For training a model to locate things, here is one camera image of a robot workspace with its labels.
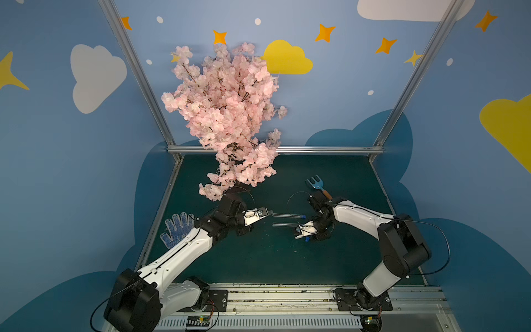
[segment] aluminum frame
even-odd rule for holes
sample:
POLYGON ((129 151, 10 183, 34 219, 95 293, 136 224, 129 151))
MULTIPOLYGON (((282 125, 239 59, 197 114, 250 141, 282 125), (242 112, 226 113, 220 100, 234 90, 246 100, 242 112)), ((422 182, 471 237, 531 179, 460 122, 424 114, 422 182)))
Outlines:
POLYGON ((149 229, 148 237, 144 242, 144 247, 142 248, 138 261, 136 262, 135 271, 147 264, 149 253, 151 252, 153 243, 156 240, 157 230, 159 229, 160 223, 162 222, 162 218, 164 216, 164 212, 166 211, 166 207, 168 206, 169 197, 172 194, 172 190, 175 185, 175 180, 177 180, 177 174, 179 173, 179 170, 183 163, 183 159, 184 158, 181 158, 175 163, 175 167, 169 178, 168 185, 166 186, 166 190, 164 191, 164 196, 162 196, 162 201, 160 202, 159 209, 157 210, 157 214, 155 215, 153 224, 149 229))
MULTIPOLYGON (((383 147, 307 147, 307 146, 280 146, 277 148, 280 154, 292 155, 379 155, 384 152, 383 147)), ((214 154, 214 150, 205 150, 202 146, 172 145, 168 146, 170 153, 195 153, 214 154)))
MULTIPOLYGON (((372 161, 369 159, 369 164, 371 165, 372 171, 374 172, 374 176, 376 176, 376 180, 378 180, 378 184, 380 185, 380 189, 382 190, 384 196, 387 200, 387 205, 389 205, 389 209, 391 209, 391 212, 393 215, 396 215, 395 209, 393 208, 393 205, 391 204, 391 200, 389 199, 389 196, 387 195, 386 189, 383 187, 382 181, 380 180, 380 176, 378 175, 378 172, 376 171, 376 168, 374 168, 374 165, 372 164, 372 161)), ((424 282, 424 285, 428 285, 428 280, 426 280, 426 277, 422 274, 422 267, 418 267, 418 271, 421 273, 422 280, 424 282)))
MULTIPOLYGON (((433 33, 432 38, 428 42, 428 45, 424 49, 421 61, 415 67, 413 73, 411 74, 411 77, 409 78, 409 81, 406 84, 406 87, 398 98, 398 101, 392 109, 391 113, 389 114, 389 117, 384 123, 382 130, 378 134, 378 137, 374 142, 375 147, 383 147, 383 144, 386 142, 387 137, 389 137, 389 134, 395 127, 398 119, 400 118, 400 115, 404 112, 404 109, 406 108, 407 104, 411 100, 411 97, 418 88, 418 85, 420 84, 422 78, 430 68, 430 65, 435 59, 435 56, 439 52, 439 49, 441 48, 442 44, 446 40, 446 37, 450 33, 450 30, 456 23, 457 13, 459 12, 459 9, 461 8, 463 2, 464 0, 453 0, 446 9, 446 12, 442 17, 441 22, 433 33)), ((369 156, 369 161, 372 162, 375 158, 376 154, 371 154, 369 156)))
MULTIPOLYGON (((129 63, 129 66, 131 67, 131 71, 138 82, 140 90, 142 91, 142 94, 148 103, 151 113, 153 114, 153 117, 159 126, 164 140, 168 145, 174 145, 175 140, 173 138, 172 132, 168 126, 168 123, 166 122, 166 119, 164 118, 164 115, 162 114, 162 110, 159 107, 159 103, 157 101, 158 99, 155 97, 155 93, 153 92, 153 89, 151 89, 151 85, 149 85, 148 78, 144 73, 144 69, 140 64, 140 60, 138 59, 138 55, 136 54, 133 44, 129 39, 127 31, 125 31, 118 8, 113 0, 98 0, 98 2, 103 10, 103 13, 105 14, 105 17, 107 18, 107 21, 109 22, 110 28, 112 29, 118 44, 120 45, 120 48, 122 49, 122 52, 125 55, 125 58, 127 59, 127 62, 129 63)), ((176 161, 179 161, 180 158, 180 155, 175 156, 176 161)))
MULTIPOLYGON (((240 284, 219 283, 211 284, 211 290, 227 290, 227 311, 219 316, 221 319, 235 317, 241 320, 262 319, 331 319, 337 324, 337 319, 357 317, 365 315, 378 315, 378 311, 356 311, 354 316, 350 313, 339 311, 337 302, 333 298, 332 291, 337 287, 356 288, 355 285, 284 285, 284 284, 240 284)), ((389 289, 389 297, 393 305, 392 311, 383 311, 384 317, 413 317, 414 315, 431 317, 437 321, 444 331, 460 332, 459 326, 453 316, 451 308, 440 287, 427 287, 421 285, 394 286, 389 289)), ((196 312, 176 312, 161 320, 155 328, 157 330, 181 331, 184 330, 183 320, 187 316, 197 316, 196 312)), ((317 329, 326 326, 296 327, 302 330, 308 328, 317 329)), ((277 326, 256 326, 259 330, 282 330, 286 328, 277 326)), ((354 326, 336 325, 336 328, 348 328, 354 326)), ((252 326, 220 326, 218 330, 253 329, 252 326)), ((108 324, 105 331, 116 330, 108 324)))

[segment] blue wall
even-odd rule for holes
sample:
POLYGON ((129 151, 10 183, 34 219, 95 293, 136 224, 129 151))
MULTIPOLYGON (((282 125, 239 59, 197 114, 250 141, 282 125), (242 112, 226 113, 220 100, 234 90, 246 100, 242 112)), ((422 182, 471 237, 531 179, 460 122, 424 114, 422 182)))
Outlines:
MULTIPOLYGON (((339 145, 372 145, 367 137, 375 137, 381 124, 366 137, 330 139, 327 133, 314 134, 331 129, 351 131, 370 116, 393 108, 413 71, 412 63, 404 61, 413 50, 422 54, 437 26, 437 22, 366 19, 359 15, 357 1, 351 0, 326 4, 320 0, 116 0, 116 5, 121 16, 129 17, 132 30, 127 33, 157 96, 175 91, 181 83, 170 71, 175 67, 170 52, 188 45, 194 54, 191 62, 201 66, 205 56, 214 55, 213 30, 227 32, 229 50, 246 41, 256 45, 256 55, 262 55, 278 39, 302 47, 313 69, 303 75, 280 75, 272 102, 285 105, 288 115, 263 122, 261 130, 263 134, 278 128, 284 145, 309 145, 312 136, 312 144, 317 145, 331 140, 339 145), (254 23, 256 18, 260 25, 254 23), (315 41, 320 24, 336 27, 329 43, 315 41), (397 39, 389 54, 375 53, 382 38, 397 39)), ((165 117, 178 144, 193 139, 178 112, 165 112, 165 117)))
MULTIPOLYGON (((491 101, 531 93, 529 12, 525 0, 477 0, 374 163, 397 212, 447 234, 452 261, 428 280, 442 286, 463 332, 531 328, 531 174, 479 121, 491 101), (483 32, 475 26, 487 11, 498 18, 483 32)), ((425 271, 446 258, 442 237, 427 227, 434 258, 425 271)))
POLYGON ((136 263, 174 160, 129 67, 94 112, 74 104, 74 46, 124 58, 97 0, 3 1, 0 31, 0 60, 13 52, 29 88, 0 71, 0 331, 88 331, 136 263))

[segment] yellow star decal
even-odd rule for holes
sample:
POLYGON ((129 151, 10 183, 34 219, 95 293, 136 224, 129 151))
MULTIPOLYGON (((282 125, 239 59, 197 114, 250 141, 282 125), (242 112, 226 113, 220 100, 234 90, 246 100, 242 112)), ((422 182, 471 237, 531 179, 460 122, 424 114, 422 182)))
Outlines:
POLYGON ((411 62, 413 67, 417 64, 417 60, 422 57, 422 54, 417 55, 417 52, 413 51, 413 56, 409 60, 404 61, 404 63, 411 62))
POLYGON ((129 25, 129 16, 126 16, 124 18, 121 18, 122 19, 122 23, 124 23, 124 28, 127 29, 127 30, 133 30, 131 29, 131 26, 129 25))
POLYGON ((11 73, 11 61, 13 60, 13 52, 9 52, 5 58, 0 61, 0 89, 8 84, 17 86, 22 89, 29 90, 18 78, 11 73))
POLYGON ((391 46, 393 46, 393 44, 397 41, 397 39, 395 40, 387 40, 385 38, 382 39, 382 45, 380 46, 380 48, 376 51, 376 53, 379 53, 379 52, 384 52, 384 53, 387 53, 389 54, 389 51, 391 50, 391 46))
POLYGON ((325 27, 324 25, 320 25, 321 26, 321 31, 319 31, 319 35, 317 36, 317 38, 315 39, 315 41, 319 41, 319 40, 326 40, 327 42, 330 42, 330 34, 332 33, 332 31, 336 28, 336 27, 325 27))
POLYGON ((222 43, 222 44, 225 44, 227 45, 227 43, 225 42, 225 35, 227 33, 226 32, 218 32, 216 30, 214 30, 214 36, 215 36, 215 39, 214 39, 214 44, 217 44, 217 43, 222 43))
POLYGON ((491 24, 491 22, 494 21, 497 18, 498 18, 497 16, 492 16, 489 13, 489 11, 487 11, 485 16, 481 20, 481 22, 476 25, 476 28, 481 28, 481 30, 483 30, 483 32, 485 32, 487 30, 487 28, 489 27, 489 24, 491 24))

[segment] mounting plate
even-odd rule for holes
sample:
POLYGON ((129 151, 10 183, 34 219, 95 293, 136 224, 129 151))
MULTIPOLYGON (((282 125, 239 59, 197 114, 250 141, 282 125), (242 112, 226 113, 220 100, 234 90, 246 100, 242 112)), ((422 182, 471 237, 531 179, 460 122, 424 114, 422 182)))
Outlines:
MULTIPOLYGON (((336 288, 333 293, 334 299, 341 299, 341 301, 337 301, 337 309, 339 311, 363 311, 356 305, 356 297, 354 294, 356 293, 355 288, 351 289, 344 289, 344 288, 336 288)), ((389 299, 389 293, 385 292, 383 294, 386 299, 389 299)), ((391 300, 389 302, 384 301, 382 303, 382 311, 392 311, 393 305, 391 304, 391 300)))
MULTIPOLYGON (((227 311, 227 290, 209 290, 208 291, 208 299, 212 300, 214 302, 214 305, 216 306, 217 310, 220 312, 227 311)), ((210 305, 206 305, 201 312, 210 312, 212 307, 210 305)), ((178 312, 193 312, 191 308, 182 308, 178 312)))

